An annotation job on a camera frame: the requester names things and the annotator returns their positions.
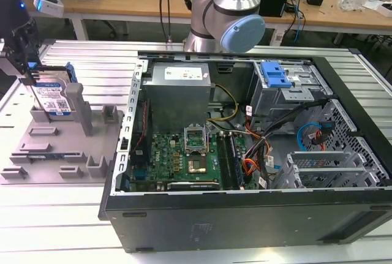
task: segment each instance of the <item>motherboard chip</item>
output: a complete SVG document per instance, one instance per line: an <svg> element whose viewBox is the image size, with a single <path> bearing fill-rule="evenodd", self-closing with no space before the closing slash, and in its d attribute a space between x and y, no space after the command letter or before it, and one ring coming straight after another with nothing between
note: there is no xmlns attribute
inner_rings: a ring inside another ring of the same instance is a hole
<svg viewBox="0 0 392 264"><path fill-rule="evenodd" d="M190 156L188 158L188 173L206 173L206 157Z"/></svg>

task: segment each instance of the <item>wooden table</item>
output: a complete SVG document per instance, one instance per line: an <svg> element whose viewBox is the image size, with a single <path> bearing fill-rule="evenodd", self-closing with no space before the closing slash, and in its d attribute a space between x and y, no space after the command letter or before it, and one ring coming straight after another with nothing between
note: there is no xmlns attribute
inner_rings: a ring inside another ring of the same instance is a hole
<svg viewBox="0 0 392 264"><path fill-rule="evenodd" d="M88 40L83 20L118 20L159 22L159 0L61 0L64 18L72 20L77 39ZM376 11L344 12L337 6L338 0L324 0L319 6L307 5L301 0L300 9L306 16L304 30L344 32L357 34L392 35L392 19ZM163 1L164 22L167 22L167 1ZM190 24L190 11L183 0L170 0L171 22ZM42 15L32 11L32 15ZM265 17L266 27L274 29L271 45L280 45L284 31L293 21L292 14L282 18Z"/></svg>

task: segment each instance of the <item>barcode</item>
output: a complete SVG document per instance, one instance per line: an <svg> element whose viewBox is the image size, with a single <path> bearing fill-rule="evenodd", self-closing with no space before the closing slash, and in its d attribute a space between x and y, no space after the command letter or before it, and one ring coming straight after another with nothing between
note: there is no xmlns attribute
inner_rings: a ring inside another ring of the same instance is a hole
<svg viewBox="0 0 392 264"><path fill-rule="evenodd" d="M67 102L65 100L58 100L57 101L57 106L60 109L68 109L68 104L67 104Z"/></svg>
<svg viewBox="0 0 392 264"><path fill-rule="evenodd" d="M55 109L56 108L56 104L54 102L48 102L46 103L47 105L47 109Z"/></svg>

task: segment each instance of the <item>ram slot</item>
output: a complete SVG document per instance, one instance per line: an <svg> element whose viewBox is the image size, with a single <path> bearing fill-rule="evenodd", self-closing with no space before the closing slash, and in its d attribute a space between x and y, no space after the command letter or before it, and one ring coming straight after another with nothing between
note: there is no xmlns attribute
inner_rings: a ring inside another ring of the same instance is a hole
<svg viewBox="0 0 392 264"><path fill-rule="evenodd" d="M228 157L226 155L225 138L220 134L216 134L216 147L218 152L219 166L220 166L220 180L222 181L223 190L232 188L230 181L230 170Z"/></svg>
<svg viewBox="0 0 392 264"><path fill-rule="evenodd" d="M225 149L226 149L226 156L227 156L227 161L228 161L228 169L230 172L230 180L232 182L232 189L239 189L239 184L237 180L237 173L236 173L236 163L238 163L238 160L236 160L236 156L233 153L233 148L232 148L232 136L226 136L224 138L225 140Z"/></svg>

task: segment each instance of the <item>workbench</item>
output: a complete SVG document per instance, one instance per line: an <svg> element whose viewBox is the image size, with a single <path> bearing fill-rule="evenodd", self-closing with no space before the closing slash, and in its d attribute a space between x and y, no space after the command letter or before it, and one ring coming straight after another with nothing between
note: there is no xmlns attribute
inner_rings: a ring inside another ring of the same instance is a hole
<svg viewBox="0 0 392 264"><path fill-rule="evenodd" d="M124 110L138 51L143 50L181 51L182 46L58 40L44 45L40 58L48 65L71 62L78 81L84 86L84 98L93 109L116 104ZM250 52L277 57L326 57L392 142L392 87L361 55L347 49L297 47L255 47ZM29 114L32 104L32 96L18 81L0 101L1 167L10 164L8 157L32 119ZM97 218L103 188L99 184L0 186L1 263L363 264L392 261L392 222L353 244L341 246L127 254L109 221Z"/></svg>
<svg viewBox="0 0 392 264"><path fill-rule="evenodd" d="M72 21L78 40L88 40L84 20L124 21L124 33L128 33L129 21L159 22L159 0L61 0L64 3L64 18ZM307 5L301 0L300 10L305 14L304 30L321 32L341 32L354 34L392 35L392 20L374 10L344 12L337 6L338 0L324 0L318 6ZM167 0L163 0L164 22L167 18ZM28 9L33 16L43 16ZM190 11L183 0L170 0L172 23L190 24ZM293 21L293 14L283 17L264 17L266 27L274 29L270 45L279 46L285 30Z"/></svg>

